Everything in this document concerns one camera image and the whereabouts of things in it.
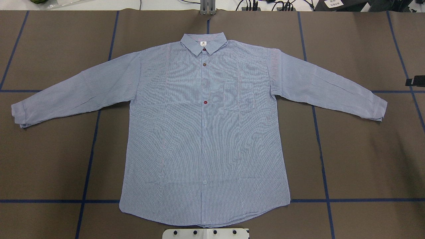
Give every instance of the shirt cuff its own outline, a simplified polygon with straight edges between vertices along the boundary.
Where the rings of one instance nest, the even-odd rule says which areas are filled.
[[[382,121],[384,118],[385,111],[387,109],[387,102],[378,96],[375,96],[375,107],[373,110],[373,119],[377,121]]]
[[[25,125],[25,110],[22,102],[12,105],[12,116],[15,117],[15,124],[20,124],[21,128]]]

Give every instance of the blue tape line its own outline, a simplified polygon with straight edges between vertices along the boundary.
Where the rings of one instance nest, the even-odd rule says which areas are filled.
[[[312,202],[425,202],[425,198],[342,198],[342,199],[292,199],[291,203]],[[72,199],[0,199],[0,203],[82,203]],[[113,199],[85,200],[84,203],[119,203]]]
[[[81,203],[82,200],[66,199],[0,199],[0,203]]]
[[[115,24],[114,24],[114,26],[113,26],[113,33],[112,33],[112,40],[111,40],[111,43],[110,43],[110,49],[109,49],[108,61],[110,61],[110,60],[111,60],[111,58],[112,58],[113,42],[114,42],[114,40],[115,40],[116,25],[118,24],[118,17],[119,17],[119,11],[116,11]]]
[[[119,203],[119,200],[86,200],[85,203]]]
[[[301,25],[301,15],[299,11],[297,12],[297,14],[298,14],[298,25],[300,27],[300,34],[301,34],[301,45],[303,46],[304,61],[307,61],[306,46],[304,45],[303,27]]]
[[[317,126],[316,109],[315,109],[314,106],[312,106],[312,111],[313,111],[313,120],[314,120],[314,125],[315,125],[314,128],[316,130],[317,143],[319,145],[320,162],[322,164],[322,178],[323,178],[323,186],[325,187],[325,197],[326,197],[326,206],[328,208],[329,225],[330,225],[330,228],[331,228],[332,239],[335,239],[334,223],[333,223],[332,212],[331,212],[331,203],[329,201],[328,183],[327,183],[327,180],[326,180],[325,163],[323,161],[322,145],[320,143],[319,128]]]
[[[87,174],[85,176],[84,191],[83,191],[83,196],[82,196],[80,213],[79,213],[79,217],[78,217],[78,224],[77,224],[77,231],[75,233],[75,239],[78,239],[78,237],[79,237],[79,231],[80,231],[80,228],[81,228],[82,216],[83,216],[83,213],[84,213],[84,204],[85,204],[85,198],[87,196],[88,180],[90,179],[91,165],[92,165],[92,162],[93,162],[94,144],[96,143],[96,138],[97,138],[97,129],[99,127],[99,118],[100,118],[100,110],[97,112],[96,127],[94,129],[94,136],[93,136],[93,143],[91,145],[90,159],[88,161]]]
[[[112,58],[113,43],[115,41],[115,33],[116,33],[116,26],[118,25],[118,17],[119,17],[119,11],[116,11],[115,24],[114,24],[114,27],[113,27],[112,40],[111,40],[111,43],[110,43],[108,61],[110,61],[111,58]],[[85,201],[86,201],[85,198],[87,196],[88,181],[90,179],[91,165],[92,165],[92,162],[93,162],[94,145],[96,143],[97,130],[99,128],[100,112],[101,112],[101,110],[99,110],[98,113],[97,113],[96,127],[94,129],[93,143],[91,145],[90,159],[88,161],[88,168],[87,168],[87,174],[86,174],[86,178],[85,178],[84,191],[83,191],[83,196],[82,196],[80,214],[79,214],[79,217],[78,217],[78,224],[77,224],[77,231],[75,233],[75,239],[79,238],[79,232],[80,232],[80,229],[81,229],[82,216],[83,216],[83,213],[84,213],[84,205],[85,205]]]
[[[406,76],[406,79],[409,79],[409,75],[407,74],[407,70],[406,70],[406,67],[404,65],[403,57],[401,56],[400,49],[399,49],[398,44],[397,44],[397,39],[396,39],[396,36],[394,34],[393,24],[391,23],[391,17],[390,17],[389,11],[387,11],[387,18],[388,18],[388,23],[390,24],[391,35],[393,36],[393,41],[394,41],[397,53],[398,53],[399,58],[400,58],[401,66],[403,67],[404,75]],[[425,133],[425,123],[424,123],[424,120],[422,118],[422,114],[421,114],[421,110],[419,109],[418,102],[416,101],[415,93],[414,93],[413,88],[411,86],[409,86],[409,89],[410,89],[410,93],[412,94],[413,102],[415,102],[415,107],[416,107],[416,111],[418,112],[419,120],[420,120],[421,125],[422,125],[422,130]]]
[[[210,20],[211,18],[207,20],[207,34],[210,33]]]
[[[16,47],[18,46],[19,39],[21,38],[22,31],[24,30],[24,26],[28,18],[28,14],[29,14],[29,11],[27,11],[27,13],[25,14],[24,21],[22,22],[21,29],[19,30],[18,38],[16,39],[15,45],[13,46],[12,54],[10,54],[9,61],[7,62],[6,70],[4,71],[3,78],[0,82],[0,90],[3,87],[4,81],[6,80],[6,75],[7,75],[7,72],[9,71],[9,67],[10,67],[10,63],[12,62],[13,55],[15,55],[15,50],[16,50]]]
[[[347,198],[329,199],[330,202],[425,202],[425,198]]]
[[[300,202],[327,202],[326,199],[292,199],[291,203],[300,203]]]
[[[40,92],[41,90],[0,90],[0,92]]]
[[[372,93],[410,93],[410,91],[371,91]]]
[[[306,46],[304,44],[303,26],[301,24],[301,14],[300,14],[299,11],[297,12],[297,15],[298,15],[298,25],[300,27],[301,45],[303,47],[304,61],[307,61]],[[323,162],[322,146],[320,144],[319,129],[317,127],[316,110],[315,110],[314,106],[312,106],[312,110],[313,110],[313,119],[314,119],[314,125],[315,125],[314,127],[316,129],[317,143],[319,144],[320,161],[322,163],[322,178],[323,178],[323,186],[325,188],[326,206],[328,208],[329,227],[330,227],[330,230],[331,230],[332,239],[335,239],[335,231],[334,231],[334,223],[333,223],[333,219],[332,219],[331,204],[329,202],[328,183],[326,181],[325,164]]]

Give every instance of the shirt label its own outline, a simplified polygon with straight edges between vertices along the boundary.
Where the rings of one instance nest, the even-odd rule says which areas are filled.
[[[326,0],[325,3],[330,9],[344,5],[341,0]]]

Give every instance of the shirt sleeve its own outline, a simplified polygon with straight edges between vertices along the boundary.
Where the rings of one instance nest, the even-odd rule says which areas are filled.
[[[94,66],[11,106],[21,128],[57,117],[96,111],[133,100],[139,85],[139,52]]]
[[[289,100],[382,121],[387,102],[368,89],[317,65],[269,49],[270,93]]]

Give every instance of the white floor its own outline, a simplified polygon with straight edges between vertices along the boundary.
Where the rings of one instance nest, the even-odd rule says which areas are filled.
[[[59,8],[53,8],[52,10],[121,10],[126,8],[139,9],[140,0],[49,0],[44,4],[34,4],[30,0],[0,0],[0,10],[46,10],[48,3],[60,2],[72,2],[80,1],[80,3],[71,4]],[[199,2],[199,0],[188,0],[192,2]],[[316,6],[319,0],[313,0],[314,6]],[[216,8],[224,9],[228,11],[234,11],[238,5],[239,0],[216,0]],[[274,3],[266,3],[260,1],[258,7],[262,11],[270,11]],[[296,0],[293,3],[297,11],[311,11],[312,9],[304,0]],[[243,2],[239,7],[245,7],[246,3]],[[415,9],[418,12],[424,12],[425,6],[422,4],[416,4],[415,0],[409,5],[411,9]],[[186,10],[186,9],[199,9],[199,4],[185,3],[181,0],[142,0],[142,10]]]

